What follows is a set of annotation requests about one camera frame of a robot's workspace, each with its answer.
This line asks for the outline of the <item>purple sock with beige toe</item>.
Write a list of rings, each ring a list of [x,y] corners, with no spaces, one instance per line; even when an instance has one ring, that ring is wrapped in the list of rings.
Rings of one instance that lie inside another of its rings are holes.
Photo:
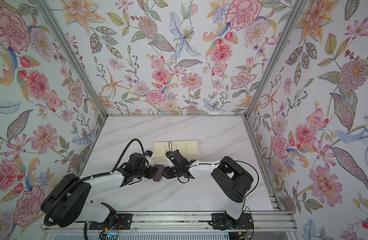
[[[164,170],[165,170],[164,165],[155,165],[153,169],[154,173],[153,173],[152,179],[155,182],[160,182],[163,177]]]

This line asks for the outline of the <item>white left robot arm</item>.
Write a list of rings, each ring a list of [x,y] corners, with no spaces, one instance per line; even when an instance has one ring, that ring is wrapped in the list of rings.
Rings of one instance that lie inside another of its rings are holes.
[[[134,153],[129,161],[106,173],[80,178],[66,175],[42,202],[44,225],[65,228],[73,223],[98,223],[113,227],[118,222],[117,211],[108,203],[91,199],[95,194],[128,186],[142,179],[152,179],[156,170],[149,166],[152,151]]]

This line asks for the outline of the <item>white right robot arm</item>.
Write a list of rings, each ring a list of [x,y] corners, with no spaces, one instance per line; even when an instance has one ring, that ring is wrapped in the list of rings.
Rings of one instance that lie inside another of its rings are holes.
[[[172,167],[166,167],[162,176],[166,179],[197,180],[213,178],[223,193],[229,198],[225,214],[235,224],[241,220],[246,197],[253,192],[254,177],[231,157],[224,157],[219,162],[206,163],[187,160],[179,150],[168,151],[166,159]]]

